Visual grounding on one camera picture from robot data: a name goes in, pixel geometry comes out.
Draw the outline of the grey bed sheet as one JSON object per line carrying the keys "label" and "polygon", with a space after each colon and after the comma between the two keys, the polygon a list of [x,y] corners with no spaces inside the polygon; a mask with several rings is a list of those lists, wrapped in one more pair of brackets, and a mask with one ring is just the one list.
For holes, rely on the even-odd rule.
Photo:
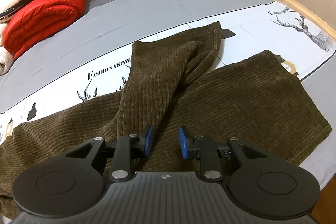
{"label": "grey bed sheet", "polygon": [[[87,9],[80,19],[24,54],[14,69],[1,78],[1,85],[11,84],[14,92],[23,96],[25,91],[19,87],[22,79],[27,79],[29,83],[38,76],[50,80],[56,71],[64,72],[72,65],[120,46],[128,39],[133,39],[133,43],[142,42],[140,37],[199,19],[272,2],[276,1],[87,0]],[[317,82],[316,93],[307,89],[307,82],[319,72],[319,67],[304,79],[295,76],[331,125],[331,133],[299,165],[314,174],[321,186],[325,186],[335,174],[335,135],[333,121],[329,119],[321,103],[331,101],[334,89],[323,90],[322,81]]]}

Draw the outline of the white printed deer mat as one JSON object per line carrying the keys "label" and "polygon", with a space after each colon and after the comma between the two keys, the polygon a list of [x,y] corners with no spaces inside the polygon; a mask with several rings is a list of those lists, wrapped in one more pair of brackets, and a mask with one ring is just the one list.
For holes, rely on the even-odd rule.
{"label": "white printed deer mat", "polygon": [[[224,33],[213,69],[269,50],[288,72],[304,79],[335,55],[335,40],[329,34],[279,2],[199,19],[140,40],[155,42],[214,22],[221,24]],[[64,72],[56,71],[50,80],[38,76],[29,83],[22,79],[23,96],[16,94],[11,84],[1,85],[1,139],[23,122],[120,91],[129,77],[133,42],[128,39]]]}

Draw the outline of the red folded quilt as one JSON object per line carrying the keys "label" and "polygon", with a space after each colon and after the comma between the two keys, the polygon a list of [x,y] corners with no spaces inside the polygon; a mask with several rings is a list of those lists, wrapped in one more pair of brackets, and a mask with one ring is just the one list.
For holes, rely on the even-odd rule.
{"label": "red folded quilt", "polygon": [[85,0],[33,0],[9,21],[3,46],[16,60],[84,14]]}

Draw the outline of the cream folded blanket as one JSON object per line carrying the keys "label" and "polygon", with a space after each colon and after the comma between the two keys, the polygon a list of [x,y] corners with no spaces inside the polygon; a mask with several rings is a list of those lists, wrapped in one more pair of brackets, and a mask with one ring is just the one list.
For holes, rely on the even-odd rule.
{"label": "cream folded blanket", "polygon": [[4,31],[8,23],[1,23],[0,75],[6,74],[14,63],[13,55],[5,48]]}

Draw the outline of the dark olive corduroy pants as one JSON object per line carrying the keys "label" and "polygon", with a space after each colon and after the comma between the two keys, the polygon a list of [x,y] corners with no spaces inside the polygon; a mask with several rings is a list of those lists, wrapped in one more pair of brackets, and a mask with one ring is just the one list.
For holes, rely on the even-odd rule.
{"label": "dark olive corduroy pants", "polygon": [[221,25],[193,28],[152,43],[135,42],[122,91],[18,125],[1,145],[1,213],[16,218],[18,174],[96,136],[108,141],[154,127],[143,171],[189,171],[178,128],[217,141],[235,136],[301,164],[331,133],[300,80],[270,51],[212,70]]}

